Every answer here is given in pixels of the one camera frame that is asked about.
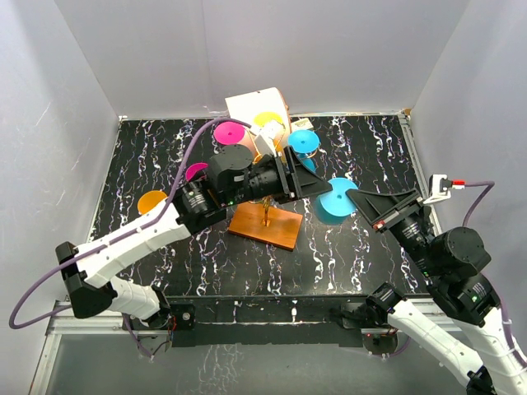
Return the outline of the pink wine glass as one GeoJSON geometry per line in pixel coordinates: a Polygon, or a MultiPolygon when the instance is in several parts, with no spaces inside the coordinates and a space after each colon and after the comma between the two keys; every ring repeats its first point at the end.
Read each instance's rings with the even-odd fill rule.
{"type": "Polygon", "coordinates": [[[245,127],[234,122],[220,123],[214,129],[213,136],[222,145],[237,144],[245,137],[245,127]]]}
{"type": "Polygon", "coordinates": [[[208,164],[206,162],[197,162],[188,167],[185,171],[185,180],[191,182],[197,179],[204,179],[207,177],[208,164]]]}

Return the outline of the orange wine glass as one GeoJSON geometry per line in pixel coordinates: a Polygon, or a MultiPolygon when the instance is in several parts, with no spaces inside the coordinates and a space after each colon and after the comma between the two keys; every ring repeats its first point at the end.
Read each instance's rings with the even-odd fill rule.
{"type": "Polygon", "coordinates": [[[276,122],[284,126],[282,117],[279,114],[272,112],[272,111],[261,112],[261,113],[258,113],[254,117],[254,124],[258,125],[261,128],[263,128],[266,124],[271,123],[271,122],[276,122]]]}
{"type": "Polygon", "coordinates": [[[144,193],[138,200],[137,209],[138,213],[142,216],[154,209],[160,202],[163,202],[167,198],[164,191],[152,190],[144,193]]]}

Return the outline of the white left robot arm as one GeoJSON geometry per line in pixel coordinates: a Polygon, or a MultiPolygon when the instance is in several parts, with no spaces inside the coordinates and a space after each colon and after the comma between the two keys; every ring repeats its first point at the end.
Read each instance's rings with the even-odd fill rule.
{"type": "Polygon", "coordinates": [[[228,207],[270,196],[294,202],[331,191],[329,181],[306,167],[287,147],[254,162],[242,145],[225,146],[200,174],[184,183],[148,213],[90,243],[60,244],[61,271],[76,318],[106,310],[134,316],[150,328],[164,327],[170,304],[157,286],[140,286],[118,274],[141,258],[187,239],[226,219],[228,207]]]}

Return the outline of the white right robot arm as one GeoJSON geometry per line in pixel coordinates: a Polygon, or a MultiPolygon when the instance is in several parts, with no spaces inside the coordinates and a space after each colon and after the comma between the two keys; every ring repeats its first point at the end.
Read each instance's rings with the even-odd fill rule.
{"type": "Polygon", "coordinates": [[[429,281],[427,291],[435,304],[470,344],[453,338],[388,282],[361,306],[368,319],[405,332],[468,394],[524,394],[526,356],[497,292],[482,273],[491,256],[478,232],[458,226],[435,235],[431,208],[416,189],[393,195],[349,189],[346,195],[374,231],[388,231],[399,242],[429,281]]]}

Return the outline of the small white tag box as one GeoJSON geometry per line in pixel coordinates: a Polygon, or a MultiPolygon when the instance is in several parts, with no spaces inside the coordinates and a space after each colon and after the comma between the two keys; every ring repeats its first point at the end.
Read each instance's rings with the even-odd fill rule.
{"type": "Polygon", "coordinates": [[[291,123],[291,130],[293,132],[297,130],[312,130],[313,128],[314,126],[308,118],[300,118],[291,123]]]}

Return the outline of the blue wine glass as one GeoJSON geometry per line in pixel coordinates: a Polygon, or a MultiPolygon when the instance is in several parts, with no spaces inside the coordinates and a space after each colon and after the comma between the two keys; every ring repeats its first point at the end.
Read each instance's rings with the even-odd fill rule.
{"type": "Polygon", "coordinates": [[[347,191],[357,190],[358,187],[347,178],[334,178],[329,183],[332,190],[316,198],[314,213],[326,225],[339,225],[357,211],[347,191]]]}
{"type": "Polygon", "coordinates": [[[289,135],[287,142],[297,157],[312,159],[319,149],[320,139],[311,130],[297,130],[289,135]]]}

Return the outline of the white cylindrical container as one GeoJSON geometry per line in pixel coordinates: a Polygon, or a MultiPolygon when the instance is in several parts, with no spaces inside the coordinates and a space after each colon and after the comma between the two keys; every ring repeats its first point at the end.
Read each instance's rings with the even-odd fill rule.
{"type": "Polygon", "coordinates": [[[283,140],[291,133],[289,107],[277,87],[226,97],[225,102],[232,119],[255,125],[254,117],[258,113],[272,111],[279,114],[284,122],[286,131],[282,134],[283,140]]]}

